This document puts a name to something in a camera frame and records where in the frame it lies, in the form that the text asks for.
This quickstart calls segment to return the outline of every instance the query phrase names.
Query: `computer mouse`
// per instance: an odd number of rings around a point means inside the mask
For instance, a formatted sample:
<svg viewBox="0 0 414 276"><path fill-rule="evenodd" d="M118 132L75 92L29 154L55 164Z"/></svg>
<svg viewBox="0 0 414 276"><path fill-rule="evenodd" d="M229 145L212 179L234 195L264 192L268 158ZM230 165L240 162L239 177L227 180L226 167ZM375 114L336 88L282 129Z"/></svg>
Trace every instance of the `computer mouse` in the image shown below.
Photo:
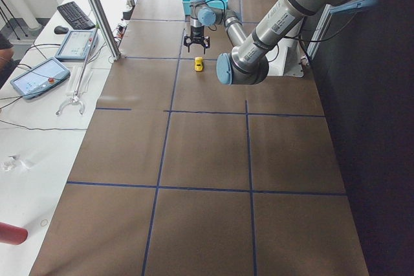
<svg viewBox="0 0 414 276"><path fill-rule="evenodd" d="M64 27L64 26L56 26L54 28L54 33L56 35L62 35L62 34L67 34L67 32L69 31L69 28Z"/></svg>

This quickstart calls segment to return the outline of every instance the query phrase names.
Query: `red cylinder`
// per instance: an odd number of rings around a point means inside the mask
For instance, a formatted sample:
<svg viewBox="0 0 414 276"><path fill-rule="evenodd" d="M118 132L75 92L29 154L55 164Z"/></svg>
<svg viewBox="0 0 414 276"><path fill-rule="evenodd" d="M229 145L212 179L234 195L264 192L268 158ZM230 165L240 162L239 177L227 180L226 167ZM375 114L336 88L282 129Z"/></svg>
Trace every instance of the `red cylinder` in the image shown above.
<svg viewBox="0 0 414 276"><path fill-rule="evenodd" d="M0 222L0 242L20 245L27 239L27 230Z"/></svg>

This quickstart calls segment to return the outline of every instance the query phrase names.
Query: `blue-framed device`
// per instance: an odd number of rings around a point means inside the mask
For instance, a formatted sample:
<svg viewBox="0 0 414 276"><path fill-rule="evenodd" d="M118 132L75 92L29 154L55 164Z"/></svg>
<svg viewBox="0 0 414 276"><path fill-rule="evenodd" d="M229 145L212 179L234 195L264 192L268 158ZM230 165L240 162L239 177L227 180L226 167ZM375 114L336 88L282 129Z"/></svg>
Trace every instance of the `blue-framed device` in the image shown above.
<svg viewBox="0 0 414 276"><path fill-rule="evenodd" d="M41 96L65 81L71 72L56 58L46 59L32 70L14 78L10 83L24 99Z"/></svg>
<svg viewBox="0 0 414 276"><path fill-rule="evenodd" d="M68 31L55 58L60 61L84 61L89 47L93 48L95 46L96 39L92 42L95 32L96 28Z"/></svg>

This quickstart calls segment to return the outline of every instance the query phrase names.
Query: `white table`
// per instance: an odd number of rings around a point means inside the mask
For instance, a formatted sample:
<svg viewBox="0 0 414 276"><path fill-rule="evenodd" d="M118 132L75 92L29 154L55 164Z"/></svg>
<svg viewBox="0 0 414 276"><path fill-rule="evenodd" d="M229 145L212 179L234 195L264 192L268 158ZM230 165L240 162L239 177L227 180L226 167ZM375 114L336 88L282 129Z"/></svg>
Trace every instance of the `white table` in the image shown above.
<svg viewBox="0 0 414 276"><path fill-rule="evenodd" d="M69 1L76 1L87 14L91 12L87 0L65 0L64 3ZM122 17L120 0L101 2L111 28L115 29ZM58 12L52 16L35 44L61 43L64 35L53 32L57 25L68 25ZM104 44L101 33L98 33L96 50ZM57 48L41 47L41 51L49 58L55 55ZM34 66L44 59L33 48L22 59L22 63ZM65 65L72 70L75 65L82 64ZM104 47L99 58L87 66L92 75L87 92L81 95L85 104L83 115L78 111L79 106L69 105L61 116L56 116L60 104L67 99L66 81L39 98L30 101L20 99L4 108L0 112L0 120L44 129L86 129L110 68L111 53ZM9 80L23 72L17 68ZM17 92L7 82L0 90L0 98L12 96L17 96ZM1 100L0 107L11 101ZM0 162L8 161L10 155L18 154L20 159L32 166L27 169L19 165L11 171L0 168L0 221L28 230L28 238L21 245L0 244L0 275L26 276L38 255L85 131L29 131L0 123L0 133Z"/></svg>

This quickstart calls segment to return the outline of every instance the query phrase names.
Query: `black keyboard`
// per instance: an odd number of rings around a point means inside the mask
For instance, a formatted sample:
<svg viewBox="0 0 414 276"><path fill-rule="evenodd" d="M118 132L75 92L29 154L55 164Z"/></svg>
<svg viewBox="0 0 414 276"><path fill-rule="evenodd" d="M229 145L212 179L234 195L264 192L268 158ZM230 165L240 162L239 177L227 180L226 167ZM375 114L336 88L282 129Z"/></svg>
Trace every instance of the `black keyboard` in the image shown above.
<svg viewBox="0 0 414 276"><path fill-rule="evenodd" d="M95 27L95 24L74 1L58 6L58 11L73 29L92 29Z"/></svg>

